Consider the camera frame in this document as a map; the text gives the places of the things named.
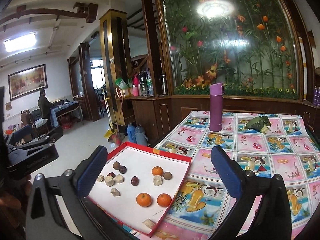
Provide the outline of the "left hand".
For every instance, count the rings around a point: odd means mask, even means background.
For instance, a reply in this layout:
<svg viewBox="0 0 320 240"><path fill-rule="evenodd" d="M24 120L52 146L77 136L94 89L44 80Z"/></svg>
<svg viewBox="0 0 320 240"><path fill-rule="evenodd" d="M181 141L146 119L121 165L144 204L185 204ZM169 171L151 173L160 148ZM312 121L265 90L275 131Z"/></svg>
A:
<svg viewBox="0 0 320 240"><path fill-rule="evenodd" d="M26 206L32 187L30 180L31 175L27 175L22 180L16 181L19 183L18 192L22 193L18 198L1 190L1 219L8 222L13 229L25 226Z"/></svg>

